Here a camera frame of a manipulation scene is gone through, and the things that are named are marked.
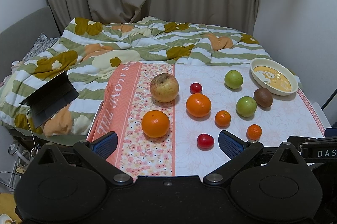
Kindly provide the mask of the small tangerine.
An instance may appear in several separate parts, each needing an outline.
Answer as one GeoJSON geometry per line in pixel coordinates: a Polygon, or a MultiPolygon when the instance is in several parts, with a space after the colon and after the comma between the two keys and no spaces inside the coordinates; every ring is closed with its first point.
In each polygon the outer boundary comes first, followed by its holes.
{"type": "Polygon", "coordinates": [[[228,111],[221,110],[215,115],[215,123],[219,127],[227,127],[231,122],[231,115],[228,111]]]}
{"type": "Polygon", "coordinates": [[[262,128],[256,124],[250,125],[247,128],[246,135],[248,139],[258,141],[262,136],[262,128]]]}

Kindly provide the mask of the red cherry tomato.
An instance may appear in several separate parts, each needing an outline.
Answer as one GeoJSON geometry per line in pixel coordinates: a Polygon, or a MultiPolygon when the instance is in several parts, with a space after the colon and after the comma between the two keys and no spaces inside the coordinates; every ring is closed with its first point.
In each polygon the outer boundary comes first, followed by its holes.
{"type": "Polygon", "coordinates": [[[214,142],[214,138],[208,134],[199,134],[197,137],[197,146],[202,150],[213,148],[214,142]]]}
{"type": "Polygon", "coordinates": [[[190,93],[191,94],[196,94],[196,93],[201,93],[202,92],[202,85],[194,82],[190,85],[190,93]]]}

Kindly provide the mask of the green apple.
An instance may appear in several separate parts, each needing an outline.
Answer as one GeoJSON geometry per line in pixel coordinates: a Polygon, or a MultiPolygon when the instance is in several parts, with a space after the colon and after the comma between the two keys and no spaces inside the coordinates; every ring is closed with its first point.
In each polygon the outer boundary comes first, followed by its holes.
{"type": "Polygon", "coordinates": [[[230,70],[225,75],[225,85],[231,89],[238,89],[243,84],[243,77],[237,70],[230,70]]]}
{"type": "Polygon", "coordinates": [[[257,109],[257,103],[255,99],[250,96],[241,97],[237,101],[236,111],[242,117],[251,117],[255,114],[257,109]]]}

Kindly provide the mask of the brown kiwi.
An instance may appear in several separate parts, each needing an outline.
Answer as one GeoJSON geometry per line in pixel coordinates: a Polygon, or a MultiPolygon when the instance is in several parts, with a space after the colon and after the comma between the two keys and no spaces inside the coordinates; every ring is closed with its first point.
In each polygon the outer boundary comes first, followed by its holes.
{"type": "Polygon", "coordinates": [[[258,88],[254,92],[256,103],[263,108],[268,108],[273,104],[273,96],[267,88],[258,88]]]}

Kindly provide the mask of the large orange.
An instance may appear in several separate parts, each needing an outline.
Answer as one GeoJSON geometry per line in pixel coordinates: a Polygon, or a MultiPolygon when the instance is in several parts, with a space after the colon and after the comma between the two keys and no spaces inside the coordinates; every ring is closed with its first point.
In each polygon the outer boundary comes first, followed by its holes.
{"type": "Polygon", "coordinates": [[[162,111],[152,110],[145,113],[141,126],[146,136],[150,138],[160,138],[169,131],[170,120],[162,111]]]}
{"type": "Polygon", "coordinates": [[[186,110],[193,117],[205,117],[211,111],[211,101],[201,93],[192,94],[186,101],[186,110]]]}

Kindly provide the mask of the yellow red apple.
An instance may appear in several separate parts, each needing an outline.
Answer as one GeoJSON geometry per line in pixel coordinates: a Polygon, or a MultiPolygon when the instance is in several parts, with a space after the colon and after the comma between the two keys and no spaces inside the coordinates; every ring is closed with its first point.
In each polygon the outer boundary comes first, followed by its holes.
{"type": "Polygon", "coordinates": [[[178,81],[172,74],[159,74],[154,77],[150,83],[150,93],[152,97],[158,102],[171,102],[178,96],[178,81]]]}

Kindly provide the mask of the cream duck print bowl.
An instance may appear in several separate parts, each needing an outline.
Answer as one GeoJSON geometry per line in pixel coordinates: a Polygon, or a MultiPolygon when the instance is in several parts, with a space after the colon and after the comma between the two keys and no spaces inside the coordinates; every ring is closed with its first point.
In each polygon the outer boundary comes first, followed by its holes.
{"type": "Polygon", "coordinates": [[[255,58],[250,63],[250,70],[261,87],[277,96],[289,96],[298,91],[298,82],[292,72],[273,60],[255,58]]]}

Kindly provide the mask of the black open laptop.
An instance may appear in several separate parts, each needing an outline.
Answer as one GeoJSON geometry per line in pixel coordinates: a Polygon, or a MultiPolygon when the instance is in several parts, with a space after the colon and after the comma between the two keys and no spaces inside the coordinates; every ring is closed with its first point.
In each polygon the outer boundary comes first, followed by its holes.
{"type": "Polygon", "coordinates": [[[68,79],[67,71],[64,71],[38,88],[19,104],[29,107],[33,125],[38,128],[78,96],[79,93],[68,79]]]}

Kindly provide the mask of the floral pink tablecloth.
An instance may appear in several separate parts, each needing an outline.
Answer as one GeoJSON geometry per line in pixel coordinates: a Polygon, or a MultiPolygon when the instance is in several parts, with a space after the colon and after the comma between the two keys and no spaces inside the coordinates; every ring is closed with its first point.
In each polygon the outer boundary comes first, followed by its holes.
{"type": "Polygon", "coordinates": [[[231,115],[228,131],[240,139],[246,138],[247,128],[256,124],[262,128],[261,143],[278,146],[289,136],[323,137],[325,128],[301,90],[273,97],[269,109],[257,108],[255,114],[243,118],[237,114],[237,101],[252,96],[258,88],[248,66],[238,67],[243,75],[243,86],[233,91],[224,83],[227,67],[168,65],[154,63],[127,63],[120,65],[110,77],[104,102],[98,109],[88,140],[94,141],[106,133],[117,133],[118,145],[107,160],[132,177],[198,175],[218,168],[228,161],[217,143],[209,150],[197,146],[197,137],[205,133],[218,138],[221,128],[215,123],[218,111],[231,115]],[[150,93],[151,80],[161,73],[172,74],[179,83],[175,101],[161,104],[150,93]],[[193,117],[186,110],[186,101],[192,94],[190,85],[202,85],[201,94],[211,101],[210,113],[202,118],[193,117]],[[148,111],[159,110],[170,120],[170,128],[160,138],[143,133],[142,118],[148,111]]]}

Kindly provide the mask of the green striped flower duvet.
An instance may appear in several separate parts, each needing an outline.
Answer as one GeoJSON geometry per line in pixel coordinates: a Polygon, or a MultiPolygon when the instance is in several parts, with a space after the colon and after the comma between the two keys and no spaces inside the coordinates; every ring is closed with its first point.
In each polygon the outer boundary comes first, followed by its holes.
{"type": "Polygon", "coordinates": [[[1,124],[47,137],[86,135],[114,70],[130,61],[239,66],[269,55],[247,33],[230,27],[162,21],[102,24],[76,17],[54,45],[21,62],[1,87],[1,124]],[[22,101],[61,72],[79,96],[35,128],[22,101]]]}

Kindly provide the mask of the grey patterned pillow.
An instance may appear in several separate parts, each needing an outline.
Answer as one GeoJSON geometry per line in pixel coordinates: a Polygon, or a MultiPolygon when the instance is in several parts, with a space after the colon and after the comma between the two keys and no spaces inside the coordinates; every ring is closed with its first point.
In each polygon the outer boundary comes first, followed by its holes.
{"type": "Polygon", "coordinates": [[[58,40],[59,37],[48,38],[44,33],[41,33],[35,41],[33,47],[22,59],[22,62],[29,61],[41,52],[51,48],[58,40]]]}

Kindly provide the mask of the grey sofa backrest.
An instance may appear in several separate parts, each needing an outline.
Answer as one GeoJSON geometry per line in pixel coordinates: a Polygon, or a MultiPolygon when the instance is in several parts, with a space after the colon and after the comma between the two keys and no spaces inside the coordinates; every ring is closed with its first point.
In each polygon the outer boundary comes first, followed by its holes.
{"type": "Polygon", "coordinates": [[[48,6],[29,14],[1,33],[0,76],[2,80],[11,73],[12,62],[21,60],[33,47],[41,33],[49,38],[60,36],[48,6]]]}

